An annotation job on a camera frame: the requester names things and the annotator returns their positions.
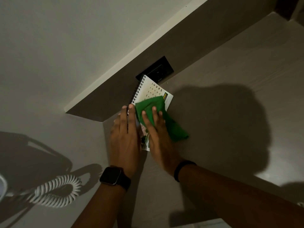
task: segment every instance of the microfiber cloth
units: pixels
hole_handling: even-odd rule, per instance
[[[153,114],[152,114],[152,107],[156,106],[157,112],[163,112],[163,118],[166,121],[166,127],[168,130],[168,134],[173,142],[177,142],[189,137],[186,131],[184,131],[166,112],[165,110],[165,101],[162,96],[149,98],[144,101],[135,103],[135,109],[137,113],[138,120],[141,124],[146,126],[145,122],[143,121],[141,112],[144,110],[147,113],[148,119],[154,126]]]

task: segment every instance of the calendar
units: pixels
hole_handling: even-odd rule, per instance
[[[143,100],[158,96],[163,96],[165,101],[165,110],[167,110],[172,101],[173,95],[170,94],[168,91],[165,91],[162,87],[160,87],[158,84],[156,84],[146,75],[144,75],[135,90],[131,103],[135,105],[135,103],[137,102],[141,102]],[[150,151],[148,139],[149,134],[146,127],[142,125],[138,120],[136,124],[137,126],[141,127],[140,137],[142,142],[142,149]]]

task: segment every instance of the black smartwatch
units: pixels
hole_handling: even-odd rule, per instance
[[[107,167],[102,173],[99,181],[107,185],[119,185],[126,191],[131,185],[131,179],[124,174],[122,168],[116,166]]]

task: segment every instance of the bracelet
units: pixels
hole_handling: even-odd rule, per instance
[[[180,170],[185,166],[185,165],[196,165],[197,164],[195,162],[189,161],[189,160],[184,160],[182,161],[180,164],[178,164],[178,166],[176,167],[175,171],[174,171],[174,179],[179,182],[178,180],[178,174],[180,172]]]

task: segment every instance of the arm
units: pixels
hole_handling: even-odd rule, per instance
[[[123,106],[111,130],[110,165],[122,168],[124,174],[131,178],[136,172],[140,151],[140,140],[135,124],[135,107],[132,104],[129,105],[127,120],[127,107]],[[125,189],[119,185],[101,184],[72,228],[112,228],[125,194]]]
[[[183,160],[173,149],[162,112],[153,107],[152,126],[145,112],[150,151],[171,176]],[[215,211],[231,227],[304,227],[303,208],[257,188],[213,173],[196,165],[184,166],[178,175],[197,201]]]

